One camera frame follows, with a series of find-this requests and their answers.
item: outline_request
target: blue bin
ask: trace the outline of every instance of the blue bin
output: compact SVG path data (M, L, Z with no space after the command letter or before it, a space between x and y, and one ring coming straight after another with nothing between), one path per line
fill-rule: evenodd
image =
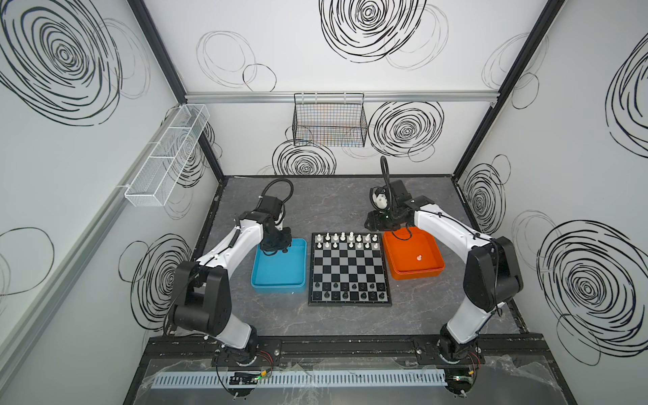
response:
M306 291L306 240L293 239L288 253L266 256L257 246L252 287L258 293Z

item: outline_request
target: orange tray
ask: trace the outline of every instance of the orange tray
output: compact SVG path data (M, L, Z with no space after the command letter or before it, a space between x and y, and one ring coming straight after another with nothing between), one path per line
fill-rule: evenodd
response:
M437 246L437 241L427 232L417 227L410 227L411 238L399 240L391 232L382 234L382 244L389 264L389 272L394 280L420 279L436 277L443 269L445 262ZM407 239L407 229L400 228L394 234Z

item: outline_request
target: wire basket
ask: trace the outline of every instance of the wire basket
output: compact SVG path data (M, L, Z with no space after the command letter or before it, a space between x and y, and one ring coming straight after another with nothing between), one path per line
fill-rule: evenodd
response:
M180 107L126 189L126 199L136 207L164 206L194 152L208 119L205 104L185 104Z
M294 99L295 146L364 147L369 126L363 93L296 93Z

